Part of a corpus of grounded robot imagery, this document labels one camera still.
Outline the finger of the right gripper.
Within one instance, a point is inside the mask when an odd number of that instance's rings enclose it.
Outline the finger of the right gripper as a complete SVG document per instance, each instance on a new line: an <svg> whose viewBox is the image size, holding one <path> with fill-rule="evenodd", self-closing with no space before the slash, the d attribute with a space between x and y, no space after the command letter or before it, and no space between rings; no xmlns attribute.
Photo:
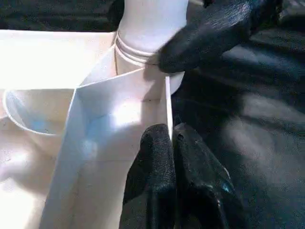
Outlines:
<svg viewBox="0 0 305 229"><path fill-rule="evenodd" d="M159 69L164 73L190 70L247 40L252 9L248 0L215 1L161 48Z"/></svg>

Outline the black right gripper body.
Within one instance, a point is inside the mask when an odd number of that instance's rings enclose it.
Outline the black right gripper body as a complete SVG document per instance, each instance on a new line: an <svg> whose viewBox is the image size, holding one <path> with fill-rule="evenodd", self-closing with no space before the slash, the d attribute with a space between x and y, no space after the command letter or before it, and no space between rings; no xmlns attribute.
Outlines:
<svg viewBox="0 0 305 229"><path fill-rule="evenodd" d="M283 0L250 0L250 33L276 25L283 9Z"/></svg>

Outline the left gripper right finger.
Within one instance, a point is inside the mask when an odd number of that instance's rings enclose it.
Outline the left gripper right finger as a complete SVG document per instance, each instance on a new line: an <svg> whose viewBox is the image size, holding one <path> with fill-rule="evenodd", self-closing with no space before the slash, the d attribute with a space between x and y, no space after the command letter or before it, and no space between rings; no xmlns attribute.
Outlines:
<svg viewBox="0 0 305 229"><path fill-rule="evenodd" d="M182 229L239 229L241 201L225 167L188 124L173 132Z"/></svg>

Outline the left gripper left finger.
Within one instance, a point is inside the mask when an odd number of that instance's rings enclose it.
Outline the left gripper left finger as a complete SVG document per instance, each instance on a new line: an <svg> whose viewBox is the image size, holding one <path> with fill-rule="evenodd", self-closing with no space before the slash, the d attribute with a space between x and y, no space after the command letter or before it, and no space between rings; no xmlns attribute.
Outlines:
<svg viewBox="0 0 305 229"><path fill-rule="evenodd" d="M173 148L165 124L148 127L125 183L121 229L172 229L177 201Z"/></svg>

